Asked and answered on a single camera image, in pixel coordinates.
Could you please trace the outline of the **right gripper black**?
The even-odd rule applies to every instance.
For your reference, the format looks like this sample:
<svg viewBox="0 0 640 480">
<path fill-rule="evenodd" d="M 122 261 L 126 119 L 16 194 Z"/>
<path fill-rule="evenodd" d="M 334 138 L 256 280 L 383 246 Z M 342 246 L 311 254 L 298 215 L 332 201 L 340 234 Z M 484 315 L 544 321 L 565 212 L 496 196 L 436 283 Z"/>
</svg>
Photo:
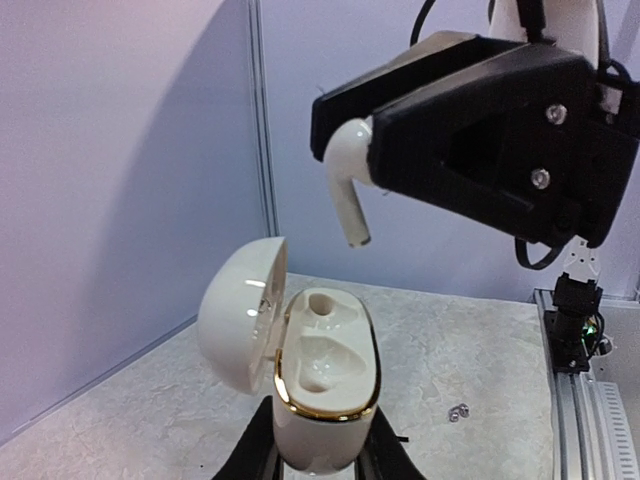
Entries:
<svg viewBox="0 0 640 480">
<path fill-rule="evenodd" d="M 437 80 L 373 115 L 379 187 L 561 248 L 609 235 L 639 150 L 639 81 L 542 45 Z"/>
</svg>

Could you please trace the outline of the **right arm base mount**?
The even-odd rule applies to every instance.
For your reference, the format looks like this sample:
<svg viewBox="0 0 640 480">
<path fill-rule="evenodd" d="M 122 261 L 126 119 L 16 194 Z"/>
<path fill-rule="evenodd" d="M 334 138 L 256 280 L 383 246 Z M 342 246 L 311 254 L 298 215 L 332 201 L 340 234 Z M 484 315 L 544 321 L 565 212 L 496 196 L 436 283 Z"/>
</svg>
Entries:
<svg viewBox="0 0 640 480">
<path fill-rule="evenodd" d="M 563 273 L 553 291 L 554 311 L 543 321 L 555 373 L 587 372 L 604 337 L 599 311 L 603 289 L 595 280 L 582 282 Z"/>
</svg>

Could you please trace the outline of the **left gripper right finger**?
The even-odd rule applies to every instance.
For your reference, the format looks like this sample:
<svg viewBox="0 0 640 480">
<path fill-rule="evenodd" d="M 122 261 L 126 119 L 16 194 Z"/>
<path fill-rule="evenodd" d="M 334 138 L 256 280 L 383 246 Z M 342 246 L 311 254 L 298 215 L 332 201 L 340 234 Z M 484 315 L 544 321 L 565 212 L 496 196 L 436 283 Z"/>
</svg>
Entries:
<svg viewBox="0 0 640 480">
<path fill-rule="evenodd" d="M 389 420 L 378 408 L 359 454 L 359 478 L 379 480 L 426 480 L 413 464 Z"/>
</svg>

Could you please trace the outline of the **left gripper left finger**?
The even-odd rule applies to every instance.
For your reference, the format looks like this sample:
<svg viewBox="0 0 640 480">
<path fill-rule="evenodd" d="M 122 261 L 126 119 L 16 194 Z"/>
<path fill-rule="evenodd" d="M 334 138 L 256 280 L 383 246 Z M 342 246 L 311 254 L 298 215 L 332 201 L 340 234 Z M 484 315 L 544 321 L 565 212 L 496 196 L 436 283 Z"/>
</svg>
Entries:
<svg viewBox="0 0 640 480">
<path fill-rule="evenodd" d="M 213 480 L 280 478 L 280 455 L 273 433 L 272 408 L 272 398 L 264 398 Z"/>
</svg>

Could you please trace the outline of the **white earbud charging case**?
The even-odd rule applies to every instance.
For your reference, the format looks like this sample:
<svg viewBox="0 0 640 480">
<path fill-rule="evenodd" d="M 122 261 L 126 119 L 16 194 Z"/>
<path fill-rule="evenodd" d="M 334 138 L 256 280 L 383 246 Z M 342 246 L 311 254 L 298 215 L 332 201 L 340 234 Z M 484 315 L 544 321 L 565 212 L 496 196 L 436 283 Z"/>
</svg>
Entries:
<svg viewBox="0 0 640 480">
<path fill-rule="evenodd" d="M 311 287 L 284 299 L 287 241 L 262 238 L 237 249 L 203 296 L 198 342 L 215 374 L 257 394 L 273 375 L 277 449 L 293 469 L 329 475 L 365 444 L 381 390 L 374 326 L 352 293 Z"/>
</svg>

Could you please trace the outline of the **white earbud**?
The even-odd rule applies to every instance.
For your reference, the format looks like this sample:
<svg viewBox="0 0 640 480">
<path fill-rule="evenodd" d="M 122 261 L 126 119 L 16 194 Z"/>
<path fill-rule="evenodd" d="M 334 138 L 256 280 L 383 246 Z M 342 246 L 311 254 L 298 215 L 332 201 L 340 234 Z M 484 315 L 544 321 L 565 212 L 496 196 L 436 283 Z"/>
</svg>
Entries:
<svg viewBox="0 0 640 480">
<path fill-rule="evenodd" d="M 354 182 L 373 184 L 367 165 L 372 137 L 370 117 L 350 119 L 332 134 L 323 156 L 329 193 L 352 248 L 362 247 L 371 240 Z"/>
</svg>

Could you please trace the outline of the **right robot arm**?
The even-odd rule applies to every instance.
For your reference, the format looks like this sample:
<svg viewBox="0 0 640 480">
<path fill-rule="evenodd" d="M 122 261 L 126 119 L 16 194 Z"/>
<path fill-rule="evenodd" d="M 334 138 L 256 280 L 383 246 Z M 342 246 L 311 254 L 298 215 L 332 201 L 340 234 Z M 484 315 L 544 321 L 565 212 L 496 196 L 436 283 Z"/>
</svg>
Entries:
<svg viewBox="0 0 640 480">
<path fill-rule="evenodd" d="M 487 34 L 439 31 L 323 94 L 310 144 L 349 245 L 366 184 L 560 248 L 602 245 L 639 149 L 639 85 L 597 1 L 497 1 Z"/>
</svg>

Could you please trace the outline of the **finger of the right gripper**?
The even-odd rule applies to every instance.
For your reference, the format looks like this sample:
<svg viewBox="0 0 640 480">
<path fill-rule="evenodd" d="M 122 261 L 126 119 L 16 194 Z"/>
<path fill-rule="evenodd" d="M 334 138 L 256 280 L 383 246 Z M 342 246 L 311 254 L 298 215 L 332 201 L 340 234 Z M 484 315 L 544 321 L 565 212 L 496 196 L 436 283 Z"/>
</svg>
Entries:
<svg viewBox="0 0 640 480">
<path fill-rule="evenodd" d="M 473 33 L 438 31 L 384 65 L 322 94 L 312 104 L 310 149 L 314 159 L 323 160 L 331 136 L 346 121 L 364 119 L 395 99 L 518 44 Z"/>
</svg>

